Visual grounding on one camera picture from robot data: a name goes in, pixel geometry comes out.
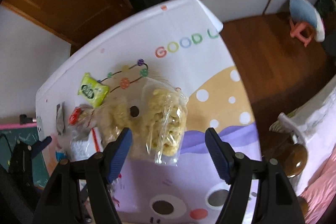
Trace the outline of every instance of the bag of dried food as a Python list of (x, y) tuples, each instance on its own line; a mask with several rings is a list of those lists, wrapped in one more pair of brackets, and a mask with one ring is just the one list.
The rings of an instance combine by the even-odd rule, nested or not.
[(125, 127), (132, 128), (130, 118), (125, 97), (114, 98), (109, 95), (104, 103), (95, 109), (94, 119), (104, 148), (108, 143), (114, 142)]
[(167, 84), (147, 78), (141, 101), (142, 121), (135, 133), (145, 142), (147, 158), (157, 164), (176, 165), (186, 126), (188, 98)]

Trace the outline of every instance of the pink stool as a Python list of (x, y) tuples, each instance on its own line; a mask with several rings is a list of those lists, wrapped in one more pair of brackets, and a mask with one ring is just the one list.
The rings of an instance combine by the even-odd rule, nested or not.
[[(291, 17), (289, 17), (289, 24), (291, 26), (291, 32), (290, 32), (291, 37), (292, 38), (296, 37), (303, 43), (305, 47), (307, 47), (307, 45), (310, 43), (310, 41), (315, 35), (315, 30), (313, 26), (306, 21), (299, 21), (294, 25)], [(308, 37), (304, 37), (301, 34), (301, 32), (304, 30), (307, 31)]]

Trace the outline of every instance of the table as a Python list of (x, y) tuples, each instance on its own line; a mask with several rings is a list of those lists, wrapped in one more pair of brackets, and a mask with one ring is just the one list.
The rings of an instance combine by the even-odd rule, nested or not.
[[(143, 76), (180, 88), (189, 97), (187, 131), (177, 166), (127, 159), (115, 188), (122, 221), (130, 223), (214, 223), (229, 186), (219, 178), (204, 143), (214, 127), (235, 151), (261, 160), (258, 132), (243, 83), (221, 36), (223, 24), (199, 0), (171, 0), (106, 30), (70, 57), (36, 94), (40, 139), (56, 133), (56, 105), (65, 117), (85, 103), (77, 95), (90, 72), (113, 95), (139, 99)], [(128, 66), (129, 70), (114, 75)], [(120, 88), (123, 78), (128, 88)], [(53, 143), (43, 152), (49, 172), (56, 165)], [(245, 223), (251, 222), (258, 181), (251, 186)]]

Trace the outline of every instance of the pink bedsheet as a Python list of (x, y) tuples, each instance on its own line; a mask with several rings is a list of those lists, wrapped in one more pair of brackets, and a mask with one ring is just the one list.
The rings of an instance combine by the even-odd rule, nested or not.
[(301, 194), (309, 209), (306, 224), (315, 224), (323, 215), (336, 195), (336, 148), (328, 158), (319, 178)]

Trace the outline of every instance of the green snack packet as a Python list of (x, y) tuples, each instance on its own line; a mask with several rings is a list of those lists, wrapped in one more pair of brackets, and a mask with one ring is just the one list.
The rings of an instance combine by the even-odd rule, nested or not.
[(82, 94), (93, 107), (101, 105), (107, 92), (109, 92), (107, 85), (98, 83), (88, 72), (84, 74), (78, 95)]

